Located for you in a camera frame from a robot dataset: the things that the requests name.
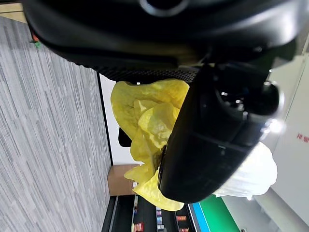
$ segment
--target shelf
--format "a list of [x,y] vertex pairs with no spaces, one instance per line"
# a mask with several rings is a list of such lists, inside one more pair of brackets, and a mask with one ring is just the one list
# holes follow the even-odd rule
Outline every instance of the shelf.
[[129,232],[132,227],[134,195],[117,197],[112,216],[111,232]]
[[144,223],[144,232],[157,232],[155,206],[139,196],[134,224]]

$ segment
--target store shelf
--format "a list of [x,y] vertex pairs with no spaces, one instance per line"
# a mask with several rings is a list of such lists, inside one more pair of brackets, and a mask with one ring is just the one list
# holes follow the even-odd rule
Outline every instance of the store shelf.
[[144,232],[157,232],[155,206],[139,196],[134,224],[144,223]]
[[134,205],[134,195],[117,197],[115,209],[113,211],[111,232],[131,230],[132,209]]
[[196,232],[194,223],[192,221],[190,209],[189,209],[189,206],[187,204],[185,204],[184,207],[181,210],[178,210],[176,212],[176,216],[186,216],[187,217],[186,221],[178,221],[179,228],[189,228],[190,232]]

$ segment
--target white wall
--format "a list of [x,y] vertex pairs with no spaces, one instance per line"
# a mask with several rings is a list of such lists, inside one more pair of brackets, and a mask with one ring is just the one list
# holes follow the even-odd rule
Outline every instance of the white wall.
[[309,226],[274,190],[269,189],[264,195],[254,198],[282,232],[309,232]]
[[111,93],[116,82],[111,81],[110,79],[106,78],[103,75],[100,75],[100,79],[103,91],[103,100],[106,112],[108,133],[111,142],[113,164],[117,165],[117,164],[141,163],[136,162],[132,158],[130,154],[130,147],[122,147],[119,145],[118,142],[119,126],[112,112],[112,104],[111,104]]
[[278,227],[271,222],[270,217],[261,211],[261,206],[255,201],[243,197],[222,197],[230,214],[239,229],[248,232],[277,232]]
[[309,143],[298,139],[309,137],[309,62],[302,74],[281,135],[273,154],[278,166],[275,192],[309,225]]

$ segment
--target product on shelf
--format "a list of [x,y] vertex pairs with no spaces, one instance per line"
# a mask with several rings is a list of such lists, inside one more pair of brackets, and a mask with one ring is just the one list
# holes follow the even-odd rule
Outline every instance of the product on shelf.
[[164,229],[164,225],[157,225],[158,230],[163,230]]
[[134,198],[134,208],[136,208],[136,209],[137,209],[138,199],[139,199],[139,197],[135,196],[135,198]]
[[143,232],[143,231],[144,231],[144,223],[134,225],[134,232]]
[[163,218],[162,217],[157,217],[156,218],[157,225],[162,225],[162,222],[163,222]]
[[177,216],[177,221],[187,221],[187,216]]

